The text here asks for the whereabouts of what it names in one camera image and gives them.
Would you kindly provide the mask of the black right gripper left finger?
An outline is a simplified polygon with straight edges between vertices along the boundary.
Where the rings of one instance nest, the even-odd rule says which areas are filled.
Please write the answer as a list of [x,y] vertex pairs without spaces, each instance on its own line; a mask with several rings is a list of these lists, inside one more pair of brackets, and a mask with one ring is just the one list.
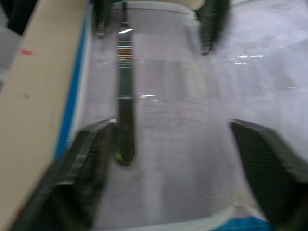
[[46,170],[11,225],[12,231],[88,231],[114,151],[115,122],[92,123]]

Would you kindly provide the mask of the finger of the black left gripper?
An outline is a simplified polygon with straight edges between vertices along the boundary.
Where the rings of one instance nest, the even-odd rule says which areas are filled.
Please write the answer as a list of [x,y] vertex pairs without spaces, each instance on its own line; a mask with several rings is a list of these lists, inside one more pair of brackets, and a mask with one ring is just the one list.
[[212,49],[214,41],[218,38],[219,31],[224,25],[228,8],[228,0],[205,0],[198,9],[202,55],[207,55]]
[[112,4],[112,0],[93,1],[93,30],[94,34],[100,38],[105,36]]

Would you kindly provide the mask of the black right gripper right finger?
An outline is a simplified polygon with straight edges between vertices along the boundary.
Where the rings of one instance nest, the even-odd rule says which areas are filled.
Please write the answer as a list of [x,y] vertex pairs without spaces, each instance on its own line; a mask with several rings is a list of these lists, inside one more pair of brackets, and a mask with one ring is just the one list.
[[308,229],[308,164],[279,134],[243,120],[229,121],[245,176],[276,231]]

